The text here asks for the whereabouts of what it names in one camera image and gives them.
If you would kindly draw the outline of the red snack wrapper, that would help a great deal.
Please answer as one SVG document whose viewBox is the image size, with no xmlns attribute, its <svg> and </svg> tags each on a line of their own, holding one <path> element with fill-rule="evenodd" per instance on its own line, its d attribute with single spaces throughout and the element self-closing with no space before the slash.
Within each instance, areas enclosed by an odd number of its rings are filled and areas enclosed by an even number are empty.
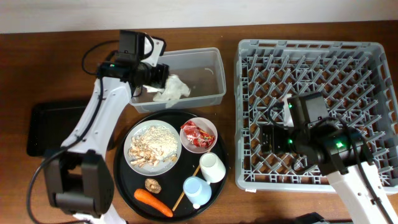
<svg viewBox="0 0 398 224">
<path fill-rule="evenodd" d="M 181 129 L 184 131 L 187 139 L 196 147 L 209 148 L 215 141 L 215 136 L 211 135 L 202 128 L 199 128 L 193 121 L 187 121 Z"/>
</svg>

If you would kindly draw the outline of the white tissue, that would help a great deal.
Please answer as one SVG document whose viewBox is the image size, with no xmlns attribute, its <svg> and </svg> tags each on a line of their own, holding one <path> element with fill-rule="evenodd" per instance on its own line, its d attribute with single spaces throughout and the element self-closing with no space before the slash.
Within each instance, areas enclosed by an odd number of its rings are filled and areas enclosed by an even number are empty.
<svg viewBox="0 0 398 224">
<path fill-rule="evenodd" d="M 144 85 L 148 93 L 155 93 L 153 101 L 179 100 L 182 96 L 189 97 L 191 89 L 176 74 L 171 74 L 164 88 Z"/>
</svg>

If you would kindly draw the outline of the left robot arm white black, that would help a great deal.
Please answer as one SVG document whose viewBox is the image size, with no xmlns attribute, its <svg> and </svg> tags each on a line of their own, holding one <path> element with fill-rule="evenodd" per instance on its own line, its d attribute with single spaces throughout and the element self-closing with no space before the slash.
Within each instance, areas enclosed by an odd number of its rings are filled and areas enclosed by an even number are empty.
<svg viewBox="0 0 398 224">
<path fill-rule="evenodd" d="M 125 223 L 112 204 L 114 182 L 105 163 L 109 140 L 135 90 L 151 83 L 165 83 L 169 68 L 159 64 L 166 41 L 145 32 L 121 30 L 119 48 L 108 54 L 92 74 L 93 94 L 82 117 L 59 151 L 45 158 L 29 182 L 26 208 L 38 223 L 31 206 L 34 183 L 44 172 L 49 203 L 74 223 Z"/>
</svg>

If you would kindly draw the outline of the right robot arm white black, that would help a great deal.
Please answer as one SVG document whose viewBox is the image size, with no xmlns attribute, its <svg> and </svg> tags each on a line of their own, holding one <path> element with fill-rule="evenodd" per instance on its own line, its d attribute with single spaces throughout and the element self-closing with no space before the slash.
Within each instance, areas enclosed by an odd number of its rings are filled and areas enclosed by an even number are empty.
<svg viewBox="0 0 398 224">
<path fill-rule="evenodd" d="M 353 223 L 397 223 L 374 156 L 363 135 L 329 115 L 321 93 L 297 95 L 270 105 L 267 119 L 284 129 L 286 151 L 305 156 L 334 188 Z"/>
</svg>

